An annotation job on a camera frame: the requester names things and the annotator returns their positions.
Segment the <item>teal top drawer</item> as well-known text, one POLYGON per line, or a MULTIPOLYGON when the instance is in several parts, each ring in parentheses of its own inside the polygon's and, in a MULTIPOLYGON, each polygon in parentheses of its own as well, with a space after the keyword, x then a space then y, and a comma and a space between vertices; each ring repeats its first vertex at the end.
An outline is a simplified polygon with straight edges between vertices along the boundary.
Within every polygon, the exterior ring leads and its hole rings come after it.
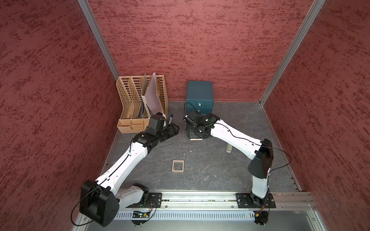
POLYGON ((187 106, 194 106, 195 108, 213 108, 214 100, 204 99, 187 99, 187 106))

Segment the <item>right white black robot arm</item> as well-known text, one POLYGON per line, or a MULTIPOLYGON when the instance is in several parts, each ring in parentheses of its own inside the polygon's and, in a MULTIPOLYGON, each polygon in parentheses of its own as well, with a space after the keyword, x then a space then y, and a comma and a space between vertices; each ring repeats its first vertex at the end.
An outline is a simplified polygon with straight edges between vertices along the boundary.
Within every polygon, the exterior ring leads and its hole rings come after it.
POLYGON ((268 177, 274 160, 272 142, 252 138, 214 114, 201 116, 196 112, 189 112, 184 116, 184 121, 198 138, 207 139, 212 136, 221 139, 251 160, 248 165, 248 171, 252 175, 250 198, 255 207, 262 207, 268 195, 268 177))

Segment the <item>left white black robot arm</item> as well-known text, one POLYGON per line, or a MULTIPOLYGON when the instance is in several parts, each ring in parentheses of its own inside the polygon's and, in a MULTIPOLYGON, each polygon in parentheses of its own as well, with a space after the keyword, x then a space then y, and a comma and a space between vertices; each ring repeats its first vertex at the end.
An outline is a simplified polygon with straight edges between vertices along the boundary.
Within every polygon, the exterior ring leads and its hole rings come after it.
POLYGON ((119 211, 121 205, 131 206, 140 203, 145 194, 145 187, 134 185, 126 195, 117 196, 118 191, 135 168, 150 151, 167 139, 179 133, 179 126, 171 123, 157 131, 148 127, 136 134, 127 151, 104 174, 95 181, 87 180, 81 187, 81 199, 76 204, 79 212, 102 227, 108 226, 119 211))

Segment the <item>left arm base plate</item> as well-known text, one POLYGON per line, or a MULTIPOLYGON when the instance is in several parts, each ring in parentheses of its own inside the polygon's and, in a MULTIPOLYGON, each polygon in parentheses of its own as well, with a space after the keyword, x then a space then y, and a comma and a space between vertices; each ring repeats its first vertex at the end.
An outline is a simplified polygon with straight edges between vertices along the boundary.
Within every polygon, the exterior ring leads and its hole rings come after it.
POLYGON ((151 208, 151 206, 155 206, 156 208, 161 207, 161 201, 162 201, 162 193, 153 193, 153 192, 148 192, 144 200, 137 203, 128 206, 128 208, 151 208))

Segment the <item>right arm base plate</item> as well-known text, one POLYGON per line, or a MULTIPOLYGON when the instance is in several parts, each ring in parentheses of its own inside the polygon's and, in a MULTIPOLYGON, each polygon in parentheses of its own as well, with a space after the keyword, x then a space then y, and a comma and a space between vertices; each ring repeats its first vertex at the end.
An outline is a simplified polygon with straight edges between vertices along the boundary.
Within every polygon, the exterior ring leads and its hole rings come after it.
POLYGON ((238 208, 276 208, 275 200, 271 193, 267 193, 265 198, 260 198, 253 193, 236 193, 236 201, 238 208))

